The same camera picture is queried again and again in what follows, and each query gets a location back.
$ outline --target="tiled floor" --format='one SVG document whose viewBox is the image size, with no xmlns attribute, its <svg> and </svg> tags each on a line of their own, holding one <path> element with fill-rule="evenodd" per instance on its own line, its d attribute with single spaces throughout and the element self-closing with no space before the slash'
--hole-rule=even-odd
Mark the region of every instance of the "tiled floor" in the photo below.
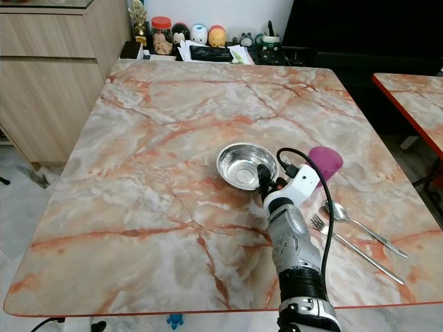
<svg viewBox="0 0 443 332">
<path fill-rule="evenodd" d="M 399 148 L 403 138 L 383 137 L 399 164 L 412 181 L 426 175 L 432 166 L 435 154 L 427 145 L 418 140 L 409 150 Z M 8 178 L 11 185 L 0 184 L 0 302 L 3 303 L 7 289 L 19 265 L 24 250 L 33 235 L 53 187 L 57 172 L 46 172 L 50 182 L 42 189 L 32 182 L 17 166 L 28 167 L 13 147 L 0 147 L 0 175 Z M 423 199 L 428 204 L 426 195 Z M 434 213 L 443 225 L 443 220 Z M 403 306 L 395 308 L 346 309 L 337 312 L 343 330 L 351 331 L 427 331 L 442 330 L 441 313 L 443 304 L 423 306 Z M 185 324 L 179 332 L 191 331 L 264 331 L 278 330 L 275 323 L 277 313 L 227 313 L 185 315 Z M 6 315 L 0 310 L 0 332 L 30 331 L 43 319 L 21 318 Z M 171 331 L 166 324 L 166 316 L 127 316 L 99 317 L 94 321 L 105 320 L 105 331 Z M 64 325 L 57 322 L 42 327 L 39 332 L 62 331 Z"/>
</svg>

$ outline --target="metal spoon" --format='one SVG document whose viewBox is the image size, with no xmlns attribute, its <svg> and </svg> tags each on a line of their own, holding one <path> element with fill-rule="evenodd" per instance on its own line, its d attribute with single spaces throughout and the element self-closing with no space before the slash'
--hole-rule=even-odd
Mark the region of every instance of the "metal spoon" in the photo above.
<svg viewBox="0 0 443 332">
<path fill-rule="evenodd" d="M 349 214 L 347 214 L 347 212 L 343 206 L 341 206 L 340 204 L 338 204 L 335 201 L 332 201 L 332 205 L 334 206 L 334 219 L 336 219 L 337 221 L 351 221 L 351 222 L 357 224 L 358 226 L 363 228 L 366 232 L 371 234 L 375 239 L 379 240 L 382 244 L 384 244 L 386 247 L 391 249 L 393 252 L 396 252 L 397 254 L 399 254 L 400 256 L 403 256 L 405 258 L 409 258 L 409 256 L 404 251 L 398 249 L 396 246 L 394 246 L 394 244 L 390 243 L 387 239 L 382 237 L 380 234 L 377 234 L 373 230 L 367 228 L 362 223 L 359 223 L 357 220 L 351 219 L 349 217 Z M 325 202 L 325 208 L 329 212 L 329 208 L 327 206 L 327 200 Z"/>
</svg>

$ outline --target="metal fork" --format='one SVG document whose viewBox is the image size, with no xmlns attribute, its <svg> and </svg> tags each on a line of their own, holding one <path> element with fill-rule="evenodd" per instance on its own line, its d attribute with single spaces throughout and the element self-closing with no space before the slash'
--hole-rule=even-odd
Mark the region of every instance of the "metal fork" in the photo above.
<svg viewBox="0 0 443 332">
<path fill-rule="evenodd" d="M 327 231 L 329 230 L 329 226 L 326 225 L 320 219 L 320 217 L 317 216 L 317 214 L 313 215 L 309 226 L 312 227 L 313 229 L 323 233 L 324 235 L 327 235 Z M 380 271 L 384 272 L 389 277 L 393 278 L 399 284 L 402 284 L 402 285 L 404 284 L 404 280 L 402 278 L 396 276 L 396 274 L 390 272 L 387 268 L 382 266 L 379 262 L 377 262 L 377 261 L 373 260 L 371 257 L 367 256 L 363 251 L 358 249 L 356 246 L 354 246 L 352 243 L 350 243 L 347 239 L 345 239 L 344 237 L 342 237 L 341 235 L 338 235 L 336 233 L 333 233 L 333 235 L 336 239 L 340 240 L 342 243 L 344 243 L 345 245 L 347 245 L 351 249 L 354 249 L 355 251 L 357 251 L 364 259 L 369 261 L 372 265 L 376 266 Z"/>
</svg>

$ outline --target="pink cup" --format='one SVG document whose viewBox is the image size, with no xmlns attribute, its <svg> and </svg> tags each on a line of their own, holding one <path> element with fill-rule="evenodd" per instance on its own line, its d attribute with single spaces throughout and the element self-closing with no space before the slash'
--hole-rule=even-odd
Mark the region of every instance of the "pink cup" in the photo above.
<svg viewBox="0 0 443 332">
<path fill-rule="evenodd" d="M 343 166 L 341 156 L 329 147 L 313 147 L 309 151 L 309 157 L 315 162 L 326 181 Z"/>
</svg>

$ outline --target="white wall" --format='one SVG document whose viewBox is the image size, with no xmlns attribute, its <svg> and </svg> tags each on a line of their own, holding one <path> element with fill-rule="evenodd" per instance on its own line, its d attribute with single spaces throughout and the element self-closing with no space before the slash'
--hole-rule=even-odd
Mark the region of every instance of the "white wall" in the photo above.
<svg viewBox="0 0 443 332">
<path fill-rule="evenodd" d="M 293 0 L 145 0 L 148 19 L 155 16 L 171 18 L 172 24 L 184 22 L 190 28 L 195 23 L 208 29 L 221 24 L 228 40 L 242 32 L 253 36 L 272 21 L 274 31 L 284 35 Z"/>
</svg>

